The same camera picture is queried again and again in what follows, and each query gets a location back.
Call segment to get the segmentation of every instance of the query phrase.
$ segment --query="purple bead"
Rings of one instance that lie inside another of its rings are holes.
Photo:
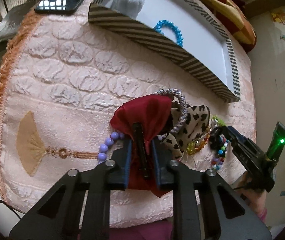
[[[110,137],[114,140],[117,141],[119,139],[119,133],[117,132],[112,132],[112,134],[110,135]]]
[[[112,146],[114,144],[114,140],[110,137],[106,138],[105,140],[105,145],[107,145],[108,147]]]
[[[104,162],[107,159],[107,155],[105,153],[98,153],[98,160],[100,162]]]
[[[104,143],[102,143],[102,144],[100,145],[100,147],[99,147],[99,151],[100,151],[101,153],[106,153],[106,152],[108,151],[108,146],[105,145]]]
[[[120,133],[119,133],[119,137],[120,137],[120,139],[122,139],[122,140],[123,140],[123,139],[125,138],[125,134],[124,134],[124,133],[122,133],[122,132],[120,132]]]

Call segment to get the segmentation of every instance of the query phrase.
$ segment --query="striped box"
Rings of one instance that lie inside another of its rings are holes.
[[[125,36],[166,57],[201,81],[225,102],[231,103],[240,100],[238,69],[231,40],[223,28],[196,2],[193,0],[183,0],[198,11],[226,40],[233,77],[233,91],[184,48],[178,46],[172,40],[157,33],[145,24],[101,5],[103,1],[104,0],[94,0],[90,4],[88,22]]]

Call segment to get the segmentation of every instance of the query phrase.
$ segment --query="silver bolt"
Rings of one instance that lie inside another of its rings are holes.
[[[77,175],[77,173],[78,173],[78,170],[71,169],[71,170],[68,171],[68,176],[75,177]]]
[[[210,169],[210,170],[206,170],[206,174],[210,177],[214,177],[216,176],[217,172],[214,171],[213,169]]]
[[[178,161],[176,161],[176,160],[171,160],[170,162],[169,162],[169,164],[170,164],[170,166],[178,166],[179,165],[179,162]]]
[[[114,160],[107,160],[107,161],[105,161],[105,164],[108,167],[112,167],[116,164],[116,162]]]

